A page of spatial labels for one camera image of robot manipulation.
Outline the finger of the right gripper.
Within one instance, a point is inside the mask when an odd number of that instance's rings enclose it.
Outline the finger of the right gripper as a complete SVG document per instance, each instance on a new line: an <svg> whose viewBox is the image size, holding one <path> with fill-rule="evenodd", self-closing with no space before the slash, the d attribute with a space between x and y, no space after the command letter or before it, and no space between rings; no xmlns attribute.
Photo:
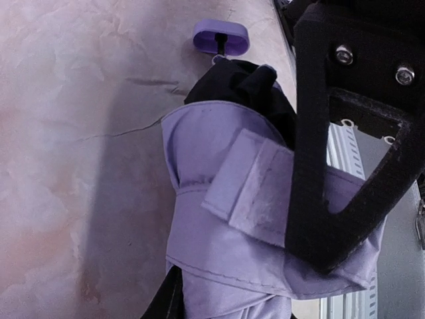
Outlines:
<svg viewBox="0 0 425 319"><path fill-rule="evenodd" d="M297 134L286 249L322 273L364 241L424 170L424 8L309 6L294 26ZM338 213L325 198L331 116L359 109L398 126Z"/></svg>

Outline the lilac folding umbrella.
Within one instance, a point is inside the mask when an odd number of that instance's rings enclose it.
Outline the lilac folding umbrella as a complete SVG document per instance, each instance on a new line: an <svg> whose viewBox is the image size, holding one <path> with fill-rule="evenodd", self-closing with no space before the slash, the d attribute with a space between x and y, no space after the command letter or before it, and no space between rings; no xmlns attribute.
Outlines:
<svg viewBox="0 0 425 319"><path fill-rule="evenodd" d="M383 226L339 268L319 274L287 252L296 113L266 64L241 60L238 23L203 19L193 45L212 67L161 122L176 193L167 276L146 318L376 318Z"/></svg>

